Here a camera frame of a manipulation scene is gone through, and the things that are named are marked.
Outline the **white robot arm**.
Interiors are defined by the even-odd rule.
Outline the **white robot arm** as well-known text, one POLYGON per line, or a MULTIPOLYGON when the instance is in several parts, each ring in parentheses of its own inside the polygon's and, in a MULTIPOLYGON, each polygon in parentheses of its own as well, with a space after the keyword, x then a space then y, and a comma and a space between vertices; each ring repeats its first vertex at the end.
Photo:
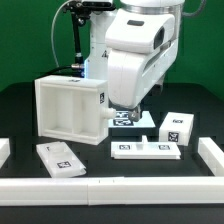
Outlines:
POLYGON ((141 101, 163 85, 178 52, 185 0, 120 0, 121 7, 91 11, 86 76, 108 82, 109 100, 141 119, 141 101))

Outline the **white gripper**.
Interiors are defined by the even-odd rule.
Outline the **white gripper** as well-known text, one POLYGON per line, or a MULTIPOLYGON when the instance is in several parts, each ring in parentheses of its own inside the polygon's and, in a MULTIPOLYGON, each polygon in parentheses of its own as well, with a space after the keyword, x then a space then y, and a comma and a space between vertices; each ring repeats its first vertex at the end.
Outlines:
POLYGON ((172 14, 144 15, 119 9, 106 32, 109 99, 115 105, 134 108, 129 112, 133 122, 141 119, 137 105, 176 59, 174 31, 172 14))

